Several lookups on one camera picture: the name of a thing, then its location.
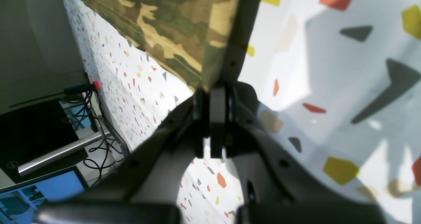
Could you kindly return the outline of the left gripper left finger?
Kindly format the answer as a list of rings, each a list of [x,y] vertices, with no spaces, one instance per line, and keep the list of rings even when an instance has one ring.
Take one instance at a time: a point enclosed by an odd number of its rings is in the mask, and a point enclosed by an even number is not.
[[[154,133],[99,184],[48,204],[38,224],[181,224],[177,197],[186,168],[202,157],[209,96],[203,89],[177,106]]]

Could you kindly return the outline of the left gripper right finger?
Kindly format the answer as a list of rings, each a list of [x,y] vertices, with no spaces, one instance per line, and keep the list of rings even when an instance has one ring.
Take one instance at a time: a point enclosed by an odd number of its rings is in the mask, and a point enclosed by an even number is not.
[[[210,156],[236,167],[244,196],[236,224],[385,224],[377,205],[344,197],[305,170],[228,83],[210,91]]]

